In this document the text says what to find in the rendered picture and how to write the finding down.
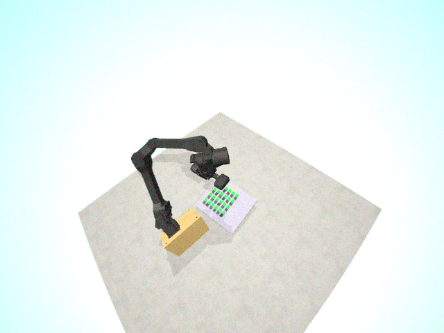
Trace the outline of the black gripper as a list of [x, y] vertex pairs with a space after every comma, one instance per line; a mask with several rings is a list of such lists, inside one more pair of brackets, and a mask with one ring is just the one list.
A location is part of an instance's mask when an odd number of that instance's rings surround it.
[[206, 171], [202, 171], [198, 168], [197, 163], [193, 163], [191, 165], [191, 171], [194, 172], [197, 176], [200, 176], [204, 179], [210, 179], [210, 178], [214, 178], [216, 181], [214, 182], [214, 186], [220, 190], [223, 190], [224, 187], [229, 183], [230, 179], [228, 176], [226, 176], [225, 174], [221, 174], [218, 175], [217, 173], [215, 173], [217, 170], [214, 170], [214, 164], [211, 165], [211, 167], [206, 170]]

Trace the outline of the white switch panel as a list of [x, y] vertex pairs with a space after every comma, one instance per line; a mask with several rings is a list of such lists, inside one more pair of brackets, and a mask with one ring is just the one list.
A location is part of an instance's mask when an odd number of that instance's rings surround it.
[[231, 183], [220, 190], [214, 182], [194, 206], [233, 234], [257, 200]]

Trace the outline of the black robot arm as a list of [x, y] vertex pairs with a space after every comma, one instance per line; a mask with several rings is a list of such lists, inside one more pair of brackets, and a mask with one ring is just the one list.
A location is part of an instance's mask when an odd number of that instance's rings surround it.
[[[202, 136], [188, 138], [152, 138], [131, 156], [131, 161], [144, 179], [144, 183], [153, 202], [153, 216], [155, 217], [155, 227], [161, 229], [170, 239], [180, 230], [179, 223], [172, 219], [170, 201], [165, 201], [157, 185], [155, 174], [153, 173], [152, 154], [157, 148], [182, 148], [188, 151], [197, 152], [190, 155], [190, 163], [197, 163], [202, 171], [208, 170], [214, 164], [217, 167], [230, 163], [227, 147], [214, 149], [207, 139]], [[202, 153], [201, 153], [202, 152]]]

